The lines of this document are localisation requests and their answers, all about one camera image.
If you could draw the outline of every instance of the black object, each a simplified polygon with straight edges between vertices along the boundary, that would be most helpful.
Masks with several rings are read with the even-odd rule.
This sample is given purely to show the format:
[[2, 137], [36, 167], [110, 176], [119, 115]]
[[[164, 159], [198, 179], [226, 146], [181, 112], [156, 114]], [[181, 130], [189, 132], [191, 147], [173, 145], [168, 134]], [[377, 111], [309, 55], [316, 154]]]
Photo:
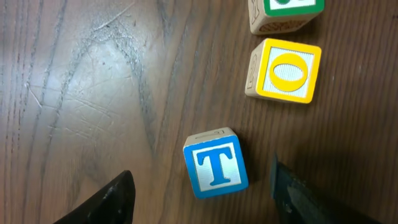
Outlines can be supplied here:
[[55, 224], [130, 224], [135, 199], [134, 180], [125, 170]]
[[275, 155], [271, 166], [271, 197], [281, 224], [381, 224], [348, 206], [310, 190]]

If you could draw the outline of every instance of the letter o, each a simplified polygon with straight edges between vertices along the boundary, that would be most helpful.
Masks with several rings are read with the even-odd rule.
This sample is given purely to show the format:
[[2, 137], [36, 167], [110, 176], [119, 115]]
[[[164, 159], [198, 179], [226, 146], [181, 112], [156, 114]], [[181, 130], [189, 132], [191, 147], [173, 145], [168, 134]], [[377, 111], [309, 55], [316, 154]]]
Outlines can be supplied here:
[[[296, 66], [297, 68], [301, 69], [303, 72], [303, 77], [300, 78], [299, 80], [295, 81], [288, 81], [284, 80], [283, 78], [279, 78], [275, 72], [274, 69], [278, 65], [282, 64], [287, 64], [287, 65], [293, 65]], [[308, 77], [308, 67], [307, 64], [305, 63], [305, 60], [298, 56], [297, 54], [292, 54], [292, 53], [286, 53], [278, 56], [275, 58], [275, 60], [272, 62], [271, 67], [269, 69], [269, 78], [271, 79], [272, 84], [281, 91], [295, 91], [301, 88], [305, 81], [307, 80]]]

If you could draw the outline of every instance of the letter cube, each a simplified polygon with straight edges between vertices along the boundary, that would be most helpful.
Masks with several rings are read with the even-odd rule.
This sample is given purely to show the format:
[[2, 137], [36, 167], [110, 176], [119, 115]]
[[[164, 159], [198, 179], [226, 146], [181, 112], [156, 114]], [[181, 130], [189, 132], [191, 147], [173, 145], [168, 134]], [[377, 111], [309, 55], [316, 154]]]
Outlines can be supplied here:
[[266, 39], [251, 53], [245, 94], [310, 103], [318, 76], [321, 48]]
[[248, 187], [238, 137], [221, 128], [187, 138], [183, 153], [197, 198], [207, 198]]
[[253, 34], [293, 32], [323, 11], [325, 0], [248, 0]]

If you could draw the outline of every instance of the wood grain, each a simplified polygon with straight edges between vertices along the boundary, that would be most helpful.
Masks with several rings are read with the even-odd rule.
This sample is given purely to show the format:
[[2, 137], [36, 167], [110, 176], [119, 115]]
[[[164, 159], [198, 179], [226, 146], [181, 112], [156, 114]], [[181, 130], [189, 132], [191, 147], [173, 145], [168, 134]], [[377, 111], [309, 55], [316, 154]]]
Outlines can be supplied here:
[[[398, 222], [398, 2], [327, 1], [309, 105], [246, 97], [246, 1], [0, 0], [0, 222], [52, 223], [124, 169], [134, 223], [277, 223], [269, 166]], [[224, 126], [250, 186], [195, 199], [182, 146]]]

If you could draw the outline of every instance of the green border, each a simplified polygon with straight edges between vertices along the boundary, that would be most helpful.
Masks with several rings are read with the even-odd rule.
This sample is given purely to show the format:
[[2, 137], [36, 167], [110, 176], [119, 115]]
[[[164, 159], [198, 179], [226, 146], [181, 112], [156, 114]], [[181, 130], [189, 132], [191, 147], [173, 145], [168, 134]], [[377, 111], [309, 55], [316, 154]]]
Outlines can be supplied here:
[[274, 9], [271, 10], [270, 0], [264, 0], [264, 9], [266, 10], [267, 16], [293, 16], [302, 14], [312, 14], [322, 12], [325, 8], [325, 0], [316, 0], [317, 3], [314, 6], [302, 6], [288, 9]]

